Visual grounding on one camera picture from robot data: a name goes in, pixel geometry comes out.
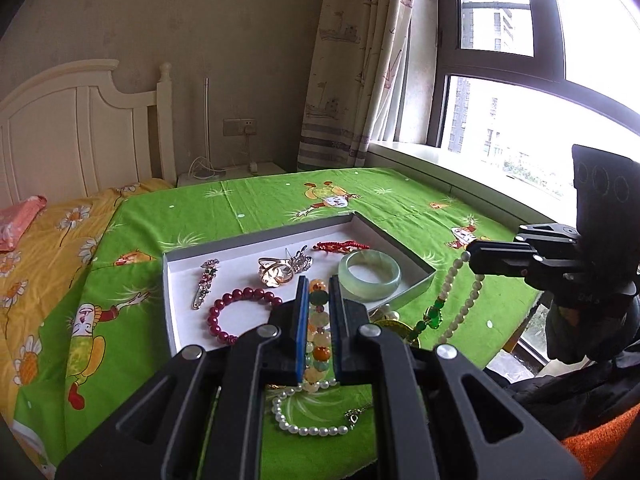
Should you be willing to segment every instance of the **sheer curtain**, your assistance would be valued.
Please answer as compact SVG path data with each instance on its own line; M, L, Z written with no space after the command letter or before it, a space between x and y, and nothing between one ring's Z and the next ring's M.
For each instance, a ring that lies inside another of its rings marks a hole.
M364 164L371 140L392 140L414 0L323 0L298 169Z

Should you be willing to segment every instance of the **light green bangle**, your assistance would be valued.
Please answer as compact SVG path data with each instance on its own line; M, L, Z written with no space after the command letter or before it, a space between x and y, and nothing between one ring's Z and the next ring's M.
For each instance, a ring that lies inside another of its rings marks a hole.
M376 269L383 283L365 282L356 278L349 267L352 265L365 265ZM400 285L400 267L388 254L365 249L347 254L338 265L338 280L344 289L354 296L365 301L382 300L391 296Z

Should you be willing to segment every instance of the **white bedside table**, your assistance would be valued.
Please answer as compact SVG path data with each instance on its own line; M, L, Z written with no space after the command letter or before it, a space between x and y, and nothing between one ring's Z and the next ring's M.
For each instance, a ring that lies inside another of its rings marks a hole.
M222 180L234 180L236 178L247 178L249 176L266 176L287 173L273 162L258 162L258 173L249 173L248 166L233 166L225 168L226 174L209 180L200 180L189 177L189 173L183 173L178 177L178 187L195 186L196 184L206 184L207 182L220 182Z

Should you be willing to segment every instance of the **pink towel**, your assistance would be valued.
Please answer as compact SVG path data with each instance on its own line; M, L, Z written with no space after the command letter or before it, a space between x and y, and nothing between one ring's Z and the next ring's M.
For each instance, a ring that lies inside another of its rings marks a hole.
M13 251L22 234L44 206L43 196L30 196L24 202L0 211L0 251Z

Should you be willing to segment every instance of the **silver bolt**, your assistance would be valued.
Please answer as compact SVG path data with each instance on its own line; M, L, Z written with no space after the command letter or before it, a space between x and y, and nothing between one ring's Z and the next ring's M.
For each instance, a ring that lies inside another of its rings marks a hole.
M438 354L443 359L453 359L456 355L458 355L458 351L455 346L451 345L440 345L436 348L436 354Z
M278 327L273 325L260 325L256 332L260 337L265 339L268 337L276 337L278 335Z
M378 325L367 323L366 325L361 325L358 332L364 337L378 337L382 333L382 329Z
M194 359L199 359L203 352L204 350L201 346L189 345L182 349L180 355L189 361L193 361Z

